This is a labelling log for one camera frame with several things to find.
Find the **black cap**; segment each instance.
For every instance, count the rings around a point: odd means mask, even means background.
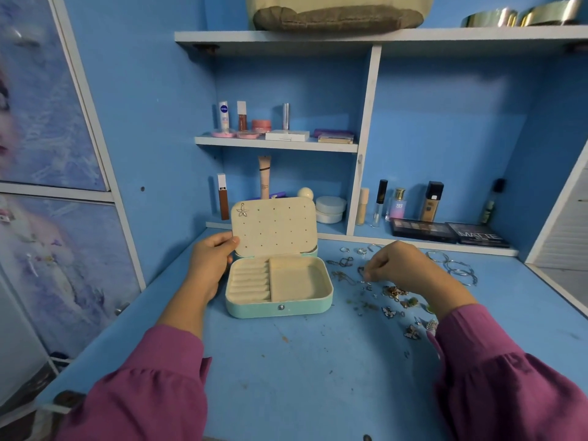
[[[386,189],[388,188],[388,180],[387,179],[380,179],[380,186],[378,187],[378,197],[376,198],[376,203],[384,204],[384,199],[386,198]]]
[[[494,187],[492,188],[493,192],[502,193],[504,192],[504,185],[506,184],[506,179],[498,178],[494,181]]]
[[[426,193],[427,199],[436,199],[438,201],[441,199],[442,193],[443,193],[443,183],[442,182],[429,181],[429,185],[427,187],[427,193]]]

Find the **pink sleeve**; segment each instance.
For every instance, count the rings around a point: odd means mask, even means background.
[[[165,325],[149,329],[121,368],[100,379],[65,417],[56,441],[200,439],[210,365],[203,352],[191,333]]]
[[[440,323],[445,359],[437,399],[458,440],[588,440],[588,400],[525,352],[480,304]]]

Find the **printed wardrobe door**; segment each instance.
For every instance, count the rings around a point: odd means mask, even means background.
[[[106,190],[48,0],[0,0],[0,180]]]
[[[0,266],[49,353],[77,356],[139,294],[110,205],[0,194]]]

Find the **left hand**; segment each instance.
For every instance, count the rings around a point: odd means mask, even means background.
[[[217,293],[219,281],[233,262],[231,253],[237,246],[239,237],[233,237],[232,232],[217,233],[194,244],[185,283],[195,286],[205,303]]]

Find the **teal jewelry box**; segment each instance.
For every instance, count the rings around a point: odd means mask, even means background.
[[[317,257],[315,204],[308,198],[242,201],[231,210],[240,238],[226,287],[239,319],[317,314],[333,302],[333,283]]]

